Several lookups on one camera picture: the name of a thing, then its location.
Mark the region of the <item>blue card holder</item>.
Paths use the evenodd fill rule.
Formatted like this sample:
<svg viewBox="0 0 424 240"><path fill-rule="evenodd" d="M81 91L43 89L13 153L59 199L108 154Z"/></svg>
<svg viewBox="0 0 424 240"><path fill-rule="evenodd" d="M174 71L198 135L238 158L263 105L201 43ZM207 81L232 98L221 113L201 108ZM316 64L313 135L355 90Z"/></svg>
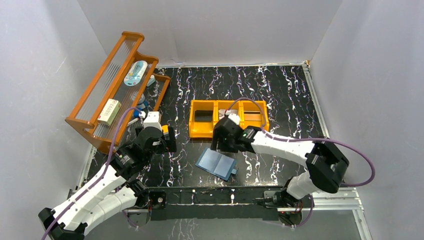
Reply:
<svg viewBox="0 0 424 240"><path fill-rule="evenodd" d="M230 176L236 175L238 171L234 158L210 148L203 150L195 165L224 181L228 181Z"/></svg>

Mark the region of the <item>yellow three-compartment bin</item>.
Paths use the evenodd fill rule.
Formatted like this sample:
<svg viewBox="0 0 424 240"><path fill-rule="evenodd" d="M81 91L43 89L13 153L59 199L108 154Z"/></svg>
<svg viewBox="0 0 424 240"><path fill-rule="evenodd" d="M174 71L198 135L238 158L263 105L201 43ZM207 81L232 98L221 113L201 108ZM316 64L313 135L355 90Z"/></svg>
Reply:
<svg viewBox="0 0 424 240"><path fill-rule="evenodd" d="M264 125L266 131L270 128L268 117L268 106L264 100L256 101L257 105L249 100L240 100L233 103L232 100L192 100L190 104L190 115L188 122L189 137L211 139L213 137L213 129L220 120L218 111L220 109L230 109L232 114L240 117L240 127L245 129L248 126L261 127ZM213 122L195 122L194 113L196 110L213 111ZM259 111L262 115L261 121L246 121L244 111Z"/></svg>

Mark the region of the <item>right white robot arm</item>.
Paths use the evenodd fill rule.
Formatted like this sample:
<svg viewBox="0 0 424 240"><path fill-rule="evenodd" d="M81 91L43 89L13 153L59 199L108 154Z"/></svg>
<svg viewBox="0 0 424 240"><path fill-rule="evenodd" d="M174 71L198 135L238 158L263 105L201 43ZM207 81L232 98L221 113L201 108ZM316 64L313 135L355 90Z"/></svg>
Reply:
<svg viewBox="0 0 424 240"><path fill-rule="evenodd" d="M350 162L328 138L294 139L269 133L257 126L240 127L240 118L230 114L220 119L212 131L211 149L216 151L267 154L306 168L290 178L280 191L266 190L256 203L265 208L295 207L302 198L315 192L339 191Z"/></svg>

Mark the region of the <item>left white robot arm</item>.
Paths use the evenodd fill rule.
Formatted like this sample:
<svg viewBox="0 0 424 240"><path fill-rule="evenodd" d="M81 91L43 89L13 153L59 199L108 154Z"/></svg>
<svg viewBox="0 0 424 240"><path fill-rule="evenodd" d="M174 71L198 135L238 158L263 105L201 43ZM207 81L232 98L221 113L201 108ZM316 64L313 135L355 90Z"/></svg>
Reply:
<svg viewBox="0 0 424 240"><path fill-rule="evenodd" d="M100 223L128 208L163 209L166 194L151 191L134 176L155 155L177 150L175 131L161 125L161 113L142 113L136 138L111 149L100 170L76 193L54 208L38 214L45 232L43 240L83 240Z"/></svg>

